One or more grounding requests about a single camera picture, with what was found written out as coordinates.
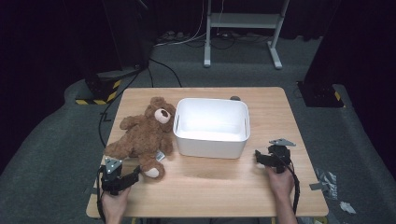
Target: brown teddy bear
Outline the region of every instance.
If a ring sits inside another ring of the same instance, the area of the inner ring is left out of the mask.
[[[125,135],[105,148],[106,156],[124,160],[138,158],[144,175],[161,179],[163,165],[156,160],[157,150],[169,154],[173,150],[172,129],[176,109],[163,97],[152,97],[144,115],[130,116],[122,120],[120,128]]]

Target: wooden table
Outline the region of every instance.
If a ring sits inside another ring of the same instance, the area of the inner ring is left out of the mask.
[[[303,139],[291,112],[285,92],[280,88],[167,88],[128,89],[122,95],[108,143],[120,139],[124,131],[120,121],[142,114],[153,96],[163,96],[177,106],[187,97],[230,99],[239,96],[247,104],[251,134],[239,159],[209,159],[183,156],[174,152],[162,163],[165,177],[152,180],[140,176],[129,194],[127,217],[275,217],[275,200],[263,165],[257,164],[255,149],[268,153],[270,140],[285,138],[296,147],[288,147],[295,172],[300,179],[301,196],[297,208],[300,217],[324,217],[328,207],[320,190]],[[123,162],[122,174],[132,172],[136,159]],[[89,217],[99,217],[96,195],[88,206]]]

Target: white plastic bin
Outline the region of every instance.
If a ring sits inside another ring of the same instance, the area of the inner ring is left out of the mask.
[[[173,131],[180,154],[237,159],[250,136],[248,106],[241,101],[185,98]]]

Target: metal bracket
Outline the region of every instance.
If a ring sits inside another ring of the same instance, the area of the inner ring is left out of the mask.
[[[115,171],[117,168],[121,166],[122,161],[105,158],[105,163],[106,163],[106,172],[108,174],[111,174],[113,173],[113,171]]]
[[[279,139],[276,139],[276,140],[272,140],[272,141],[270,141],[270,143],[274,144],[274,145],[277,145],[277,146],[284,146],[284,147],[287,147],[287,146],[295,147],[296,146],[294,143],[292,143],[292,142],[290,142],[290,141],[288,141],[288,140],[286,140],[284,138],[279,138]]]

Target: gray carpet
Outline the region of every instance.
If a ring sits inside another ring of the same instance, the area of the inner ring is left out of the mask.
[[[304,76],[320,40],[280,39],[283,63],[275,70],[264,42],[237,42],[228,49],[212,49],[212,66],[203,68],[204,48],[186,45],[157,47],[151,58],[175,70],[183,87],[270,87],[285,90],[313,166],[336,175],[337,199],[326,199],[330,223],[396,223],[396,184],[376,154],[341,85],[334,87],[343,108],[306,107],[296,85]],[[213,41],[226,48],[230,41]],[[173,73],[150,62],[154,87],[178,87]],[[132,77],[122,80],[126,88]],[[85,209],[102,159],[98,133],[106,105],[76,105],[83,80],[64,93],[64,106],[46,117],[22,143],[0,179],[0,223],[102,223]],[[130,88],[149,88],[143,71]],[[120,99],[108,109],[114,119]],[[102,124],[108,138],[112,121]],[[340,208],[350,203],[356,215]],[[125,218],[124,223],[131,223]],[[261,223],[269,223],[261,218]]]

